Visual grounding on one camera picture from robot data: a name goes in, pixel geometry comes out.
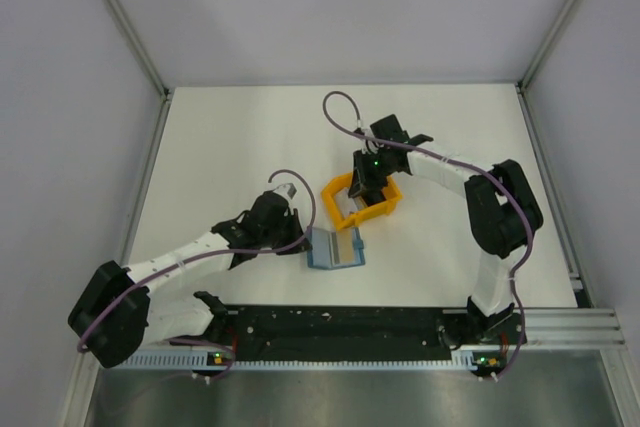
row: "metal plate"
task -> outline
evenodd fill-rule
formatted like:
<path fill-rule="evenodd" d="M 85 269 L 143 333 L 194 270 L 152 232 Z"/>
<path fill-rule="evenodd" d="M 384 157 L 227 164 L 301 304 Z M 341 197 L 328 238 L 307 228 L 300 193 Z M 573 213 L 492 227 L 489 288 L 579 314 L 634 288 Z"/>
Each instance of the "metal plate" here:
<path fill-rule="evenodd" d="M 115 408 L 166 372 L 103 371 Z M 525 352 L 498 384 L 462 372 L 235 372 L 207 387 L 158 384 L 109 417 L 94 395 L 85 427 L 615 427 L 597 353 Z"/>

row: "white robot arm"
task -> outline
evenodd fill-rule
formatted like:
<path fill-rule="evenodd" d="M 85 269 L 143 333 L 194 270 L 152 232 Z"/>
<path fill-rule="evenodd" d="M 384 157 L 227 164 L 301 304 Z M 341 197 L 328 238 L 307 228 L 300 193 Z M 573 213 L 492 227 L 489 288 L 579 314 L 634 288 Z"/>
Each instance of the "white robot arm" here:
<path fill-rule="evenodd" d="M 107 368 L 140 346 L 203 334 L 216 309 L 224 306 L 217 297 L 198 291 L 198 280 L 235 268 L 265 247 L 278 249 L 278 255 L 311 248 L 307 239 L 287 248 L 304 235 L 297 210 L 289 207 L 295 194 L 293 184 L 281 184 L 260 195 L 236 219 L 216 224 L 176 250 L 124 268 L 113 261 L 103 264 L 72 310 L 69 325 L 87 338 L 87 348 Z M 98 316 L 119 295 L 125 297 L 95 327 Z M 94 330 L 87 333 L 92 325 Z"/>
<path fill-rule="evenodd" d="M 496 325 L 500 318 L 506 318 L 513 308 L 509 276 L 526 248 L 526 229 L 513 205 L 501 202 L 498 197 L 501 193 L 488 179 L 461 165 L 475 166 L 500 182 L 522 208 L 535 232 L 542 226 L 542 213 L 520 165 L 513 160 L 486 164 L 438 145 L 426 135 L 410 138 L 395 115 L 371 124 L 367 132 L 368 137 L 382 142 L 366 140 L 363 148 L 354 152 L 349 196 L 360 197 L 367 205 L 381 202 L 384 200 L 381 189 L 387 185 L 387 177 L 405 172 L 436 182 L 464 199 L 471 232 L 480 246 L 478 277 L 467 307 L 484 317 L 481 321 L 493 317 L 486 325 Z M 426 145 L 433 155 L 394 148 L 384 144 L 385 141 L 414 147 L 429 142 Z"/>

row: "yellow tray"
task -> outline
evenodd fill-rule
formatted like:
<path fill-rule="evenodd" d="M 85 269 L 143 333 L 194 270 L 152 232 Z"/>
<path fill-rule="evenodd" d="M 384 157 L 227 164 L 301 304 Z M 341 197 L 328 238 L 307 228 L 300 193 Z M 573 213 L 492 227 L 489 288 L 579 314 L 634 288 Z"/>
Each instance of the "yellow tray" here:
<path fill-rule="evenodd" d="M 386 199 L 384 202 L 366 207 L 358 212 L 349 214 L 345 218 L 342 216 L 334 197 L 342 189 L 348 189 L 351 186 L 352 177 L 353 172 L 340 175 L 329 182 L 322 190 L 322 200 L 327 207 L 329 217 L 331 217 L 336 231 L 348 229 L 349 227 L 359 227 L 365 220 L 373 219 L 382 214 L 389 215 L 396 208 L 398 201 L 402 200 L 402 192 L 389 176 L 387 177 L 388 185 L 382 189 L 382 195 Z"/>

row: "gray wall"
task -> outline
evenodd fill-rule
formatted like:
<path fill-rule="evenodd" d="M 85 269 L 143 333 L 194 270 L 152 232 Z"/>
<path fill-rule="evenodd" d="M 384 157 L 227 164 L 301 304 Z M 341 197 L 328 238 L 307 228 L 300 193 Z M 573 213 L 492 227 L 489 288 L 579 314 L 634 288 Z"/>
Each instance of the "gray wall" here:
<path fill-rule="evenodd" d="M 597 298 L 640 362 L 640 0 L 585 0 L 530 97 Z"/>
<path fill-rule="evenodd" d="M 158 99 L 101 0 L 0 0 L 0 423 L 55 425 Z"/>
<path fill-rule="evenodd" d="M 563 0 L 122 0 L 170 86 L 518 80 Z"/>

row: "purple cable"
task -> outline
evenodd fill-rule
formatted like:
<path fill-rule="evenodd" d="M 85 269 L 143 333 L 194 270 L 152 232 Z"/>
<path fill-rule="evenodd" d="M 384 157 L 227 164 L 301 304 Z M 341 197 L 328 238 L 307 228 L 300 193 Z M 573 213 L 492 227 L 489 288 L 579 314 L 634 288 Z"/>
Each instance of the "purple cable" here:
<path fill-rule="evenodd" d="M 498 191 L 506 197 L 506 199 L 509 201 L 509 203 L 513 206 L 514 210 L 518 214 L 518 217 L 520 217 L 520 220 L 524 225 L 524 230 L 527 235 L 527 249 L 525 250 L 525 253 L 522 256 L 522 258 L 509 271 L 509 285 L 511 287 L 511 294 L 513 295 L 513 298 L 515 299 L 516 304 L 518 305 L 518 309 L 520 310 L 521 330 L 520 330 L 520 335 L 518 336 L 518 342 L 515 346 L 513 354 L 511 355 L 511 358 L 507 362 L 507 365 L 504 367 L 504 369 L 499 374 L 497 374 L 497 379 L 502 378 L 509 370 L 511 370 L 513 363 L 515 362 L 516 358 L 520 353 L 520 349 L 522 348 L 522 344 L 524 343 L 524 337 L 525 337 L 524 306 L 522 305 L 522 301 L 520 300 L 520 297 L 518 296 L 518 292 L 516 291 L 515 274 L 531 256 L 531 252 L 533 250 L 533 230 L 531 229 L 531 224 L 529 223 L 527 216 L 522 210 L 522 207 L 520 207 L 516 199 L 513 197 L 513 195 L 511 195 L 511 192 L 509 192 L 506 189 L 506 187 L 504 187 L 498 181 L 498 179 L 496 179 L 493 175 L 491 175 L 486 170 L 481 169 L 480 167 L 476 167 L 473 164 L 469 164 L 467 162 L 461 162 L 455 159 L 445 159 L 444 156 L 436 152 L 431 152 L 422 147 L 416 147 L 409 144 L 402 144 L 400 142 L 393 142 L 390 140 L 377 139 L 375 137 L 369 137 L 367 135 L 357 134 L 355 132 L 351 132 L 350 130 L 345 129 L 344 127 L 342 127 L 340 124 L 338 124 L 335 120 L 331 118 L 327 110 L 327 101 L 329 100 L 330 97 L 334 95 L 340 95 L 346 98 L 351 103 L 351 105 L 354 107 L 356 111 L 356 117 L 358 121 L 360 121 L 360 111 L 358 110 L 355 100 L 353 100 L 353 98 L 345 92 L 342 92 L 340 90 L 333 90 L 329 92 L 327 95 L 325 95 L 324 99 L 322 100 L 322 111 L 324 112 L 324 116 L 327 118 L 329 123 L 333 125 L 336 129 L 338 129 L 340 132 L 343 132 L 347 135 L 350 135 L 360 140 L 368 140 L 370 142 L 376 142 L 378 144 L 387 145 L 389 147 L 395 147 L 398 149 L 420 152 L 421 154 L 428 155 L 429 157 L 433 157 L 434 159 L 446 161 L 448 164 L 455 165 L 457 167 L 462 167 L 464 169 L 468 169 L 473 172 L 476 172 L 477 174 L 480 174 L 486 179 L 488 179 L 496 187 L 496 189 L 498 189 Z"/>
<path fill-rule="evenodd" d="M 182 264 L 183 265 L 187 265 L 187 264 L 190 264 L 192 262 L 196 262 L 198 260 L 206 259 L 206 258 L 209 258 L 209 257 L 214 257 L 216 255 L 224 255 L 224 254 L 257 254 L 257 255 L 261 255 L 261 254 L 277 254 L 279 252 L 285 252 L 287 250 L 290 250 L 290 249 L 294 248 L 298 244 L 302 243 L 305 238 L 310 236 L 311 228 L 313 227 L 313 224 L 314 224 L 314 222 L 316 220 L 316 199 L 313 196 L 313 191 L 311 190 L 311 187 L 309 187 L 309 184 L 307 183 L 307 181 L 300 174 L 298 174 L 297 172 L 295 172 L 293 170 L 289 170 L 289 169 L 276 170 L 269 177 L 269 182 L 271 182 L 273 180 L 273 178 L 276 175 L 279 175 L 279 174 L 290 174 L 290 175 L 293 175 L 294 177 L 296 177 L 302 183 L 302 185 L 304 185 L 305 189 L 307 189 L 307 192 L 309 193 L 309 198 L 311 199 L 311 220 L 309 221 L 309 225 L 307 226 L 307 229 L 305 230 L 304 234 L 302 234 L 298 240 L 296 240 L 294 242 L 291 242 L 289 245 L 285 245 L 284 247 L 278 247 L 277 249 L 269 249 L 269 250 L 224 249 L 224 250 L 214 250 L 214 251 L 211 251 L 211 252 L 204 252 L 202 254 L 194 255 L 192 257 L 188 257 L 188 258 L 184 259 L 182 261 Z M 175 269 L 177 269 L 182 264 L 175 263 L 175 264 L 170 265 L 169 267 L 165 267 L 164 269 L 159 270 L 158 272 L 154 272 L 153 274 L 151 274 L 151 275 L 145 277 L 144 279 L 136 282 L 135 284 L 130 286 L 128 289 L 126 289 L 124 292 L 122 292 L 118 297 L 116 297 L 113 300 L 113 302 L 111 302 L 102 312 L 100 312 L 100 314 L 98 314 L 98 316 L 94 319 L 94 321 L 91 322 L 89 327 L 87 327 L 87 330 L 84 331 L 84 333 L 80 337 L 80 340 L 78 341 L 78 344 L 76 346 L 76 350 L 78 352 L 80 352 L 81 354 L 84 354 L 84 353 L 89 351 L 89 349 L 86 347 L 87 340 L 89 339 L 89 337 L 91 336 L 93 331 L 98 327 L 98 325 L 100 325 L 100 323 L 107 317 L 107 315 L 109 315 L 111 312 L 113 312 L 113 310 L 118 306 L 118 304 L 120 304 L 120 302 L 122 302 L 122 299 L 124 299 L 127 295 L 129 295 L 134 290 L 145 286 L 146 284 L 148 284 L 152 280 L 155 280 L 158 277 L 161 277 L 161 276 L 163 276 L 165 274 L 168 274 L 169 272 L 174 271 Z"/>
<path fill-rule="evenodd" d="M 227 352 L 229 354 L 231 354 L 232 356 L 232 360 L 231 362 L 226 366 L 226 368 L 220 372 L 218 375 L 216 375 L 215 377 L 210 377 L 213 380 L 220 380 L 221 378 L 225 377 L 228 373 L 229 370 L 231 369 L 231 367 L 233 366 L 233 364 L 236 361 L 236 354 L 235 352 L 233 352 L 233 350 L 229 349 L 228 347 L 224 346 L 224 345 L 220 345 L 220 344 L 214 344 L 213 342 L 206 342 L 206 341 L 202 341 L 202 340 L 191 340 L 191 339 L 180 339 L 180 338 L 176 338 L 176 339 L 170 339 L 170 342 L 176 343 L 176 344 L 184 344 L 184 345 L 196 345 L 196 346 L 205 346 L 205 347 L 215 347 L 218 350 L 222 350 L 224 352 Z M 106 400 L 106 394 L 105 394 L 105 390 L 102 389 L 100 392 L 100 406 L 102 407 L 102 410 L 104 410 L 106 412 L 106 414 L 109 417 L 113 417 L 116 416 L 118 414 L 121 414 L 122 412 L 124 412 L 131 404 L 133 404 L 134 402 L 136 402 L 140 397 L 142 397 L 144 394 L 146 394 L 147 392 L 149 392 L 152 389 L 155 389 L 158 385 L 168 381 L 168 380 L 173 380 L 173 379 L 177 379 L 178 377 L 193 377 L 192 373 L 187 373 L 187 372 L 177 372 L 177 373 L 173 373 L 173 374 L 169 374 L 165 377 L 162 377 L 158 380 L 156 380 L 155 382 L 151 382 L 149 385 L 147 385 L 146 387 L 140 389 L 138 392 L 136 392 L 135 394 L 133 394 L 129 400 L 127 400 L 125 403 L 119 405 L 117 408 L 111 408 L 107 405 L 107 400 Z"/>

